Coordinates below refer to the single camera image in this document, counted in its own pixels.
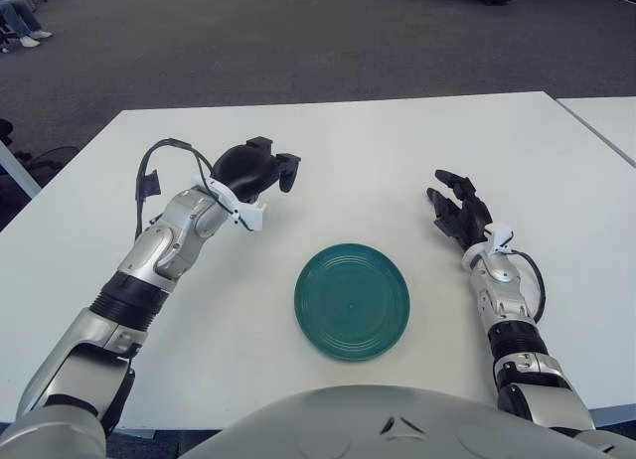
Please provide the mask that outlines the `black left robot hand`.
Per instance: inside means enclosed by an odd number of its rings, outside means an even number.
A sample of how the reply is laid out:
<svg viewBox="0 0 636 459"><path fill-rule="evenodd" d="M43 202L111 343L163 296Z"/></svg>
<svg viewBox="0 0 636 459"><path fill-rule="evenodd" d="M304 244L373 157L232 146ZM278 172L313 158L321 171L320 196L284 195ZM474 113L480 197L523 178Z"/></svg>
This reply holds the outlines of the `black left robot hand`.
<svg viewBox="0 0 636 459"><path fill-rule="evenodd" d="M273 154L272 144L269 138L257 136L229 149L213 165L213 179L247 204L254 204L274 184L289 193L301 158L290 153Z"/></svg>

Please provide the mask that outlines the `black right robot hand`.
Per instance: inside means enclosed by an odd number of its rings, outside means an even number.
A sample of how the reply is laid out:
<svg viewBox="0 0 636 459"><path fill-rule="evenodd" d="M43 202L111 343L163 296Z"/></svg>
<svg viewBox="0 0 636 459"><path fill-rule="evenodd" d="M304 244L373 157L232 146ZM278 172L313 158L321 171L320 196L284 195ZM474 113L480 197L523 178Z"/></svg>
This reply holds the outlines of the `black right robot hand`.
<svg viewBox="0 0 636 459"><path fill-rule="evenodd" d="M485 226L492 222L492 218L486 204L476 195L476 188L470 179L445 170L436 170L434 175L460 202L457 205L439 191L428 188L426 195L434 208L434 224L444 234L454 238L463 251L484 242Z"/></svg>

